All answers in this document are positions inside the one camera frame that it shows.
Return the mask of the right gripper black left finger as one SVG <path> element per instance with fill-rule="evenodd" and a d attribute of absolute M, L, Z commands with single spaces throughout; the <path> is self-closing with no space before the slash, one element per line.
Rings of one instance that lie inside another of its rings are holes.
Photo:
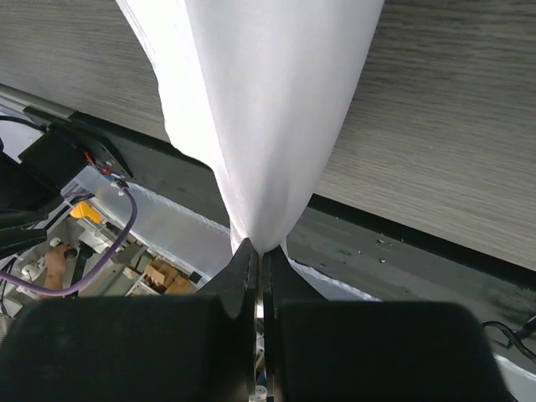
<path fill-rule="evenodd" d="M 183 296 L 46 299 L 1 346 L 4 401 L 246 401 L 255 388 L 255 275 L 244 240 Z"/>

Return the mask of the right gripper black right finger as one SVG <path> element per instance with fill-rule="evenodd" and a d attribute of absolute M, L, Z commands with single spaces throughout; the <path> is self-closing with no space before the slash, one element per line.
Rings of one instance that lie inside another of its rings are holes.
<path fill-rule="evenodd" d="M 483 330 L 429 301 L 330 301 L 281 249 L 263 257 L 265 364 L 277 401 L 508 401 Z"/>

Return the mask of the white printed t-shirt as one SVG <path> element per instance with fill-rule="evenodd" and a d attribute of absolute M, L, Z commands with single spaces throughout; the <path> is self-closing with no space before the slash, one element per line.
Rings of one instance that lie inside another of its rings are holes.
<path fill-rule="evenodd" d="M 284 247 L 341 131 L 380 1 L 121 1 L 164 126 L 210 167 L 231 244 Z"/>

